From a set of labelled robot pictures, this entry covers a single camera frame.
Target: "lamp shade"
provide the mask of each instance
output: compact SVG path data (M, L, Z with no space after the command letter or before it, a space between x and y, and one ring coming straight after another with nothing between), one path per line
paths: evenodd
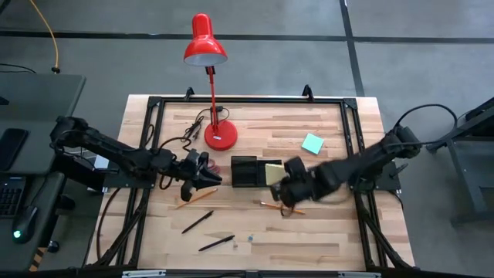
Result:
M184 62L190 66L214 66L227 60L221 43L213 36L209 15L198 13L192 19L193 39L187 46Z

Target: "gray desk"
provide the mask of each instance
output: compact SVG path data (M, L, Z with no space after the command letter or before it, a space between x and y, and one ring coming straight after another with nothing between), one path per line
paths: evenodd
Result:
M58 116L72 116L85 81L83 76L0 73L0 97L10 102L0 105L0 135L10 127L30 132L8 171L34 177L24 205L31 202L45 182L33 203L38 207L38 215L36 230L29 242L14 244L12 220L0 219L0 270L28 270L36 250L52 232L48 228L52 228L50 222L65 178L60 173L49 173L54 158L49 134Z

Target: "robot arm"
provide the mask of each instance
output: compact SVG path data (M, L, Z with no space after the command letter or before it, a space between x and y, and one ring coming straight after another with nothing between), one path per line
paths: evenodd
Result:
M320 200L335 192L344 182L357 190L360 182L374 180L393 159L413 158L420 149L420 142L413 132L398 125L380 142L343 160L323 162L307 170L300 158L288 160L285 162L288 175L271 187L271 193L276 201L293 208L303 200Z
M155 181L157 174L161 174L184 180L181 198L186 202L191 198L192 188L220 185L222 181L220 176L208 169L207 152L199 154L191 149L185 159L177 161L177 156L170 150L135 149L101 134L84 119L59 117L56 122L50 134L51 147L55 152L62 154L64 147L84 147L116 163L130 178Z

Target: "concrete floor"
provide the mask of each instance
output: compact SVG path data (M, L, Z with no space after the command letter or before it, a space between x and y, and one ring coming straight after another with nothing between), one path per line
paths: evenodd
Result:
M55 30L190 34L196 12L208 12L218 34L344 36L338 0L38 0ZM355 36L494 37L490 0L347 0ZM0 16L2 29L45 30L27 0ZM87 77L76 108L102 132L116 137L130 93L208 93L203 69L186 66L184 40L58 39L63 73ZM229 60L218 66L218 93L298 95L308 83L316 95L355 96L346 42L222 41ZM443 103L458 115L494 95L494 44L356 43L364 93L377 97L384 127L407 109ZM51 39L2 37L0 61L48 73ZM423 140L442 136L452 121L440 110L408 117ZM401 174L404 213L417 266L424 270L492 276L494 227L454 229L465 209L449 154L426 151ZM100 197L76 185L81 205L62 217L54 238L60 252L42 269L80 266L92 235Z

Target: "red desk lamp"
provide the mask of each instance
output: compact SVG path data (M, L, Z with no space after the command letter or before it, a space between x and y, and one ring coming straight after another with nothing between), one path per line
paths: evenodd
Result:
M213 36L211 19L205 13L198 13L192 19L192 42L184 54L184 62L190 66L205 66L211 84L211 123L206 127L204 139L213 150L226 151L237 141L237 129L229 120L218 120L215 104L214 65L227 60L223 46Z

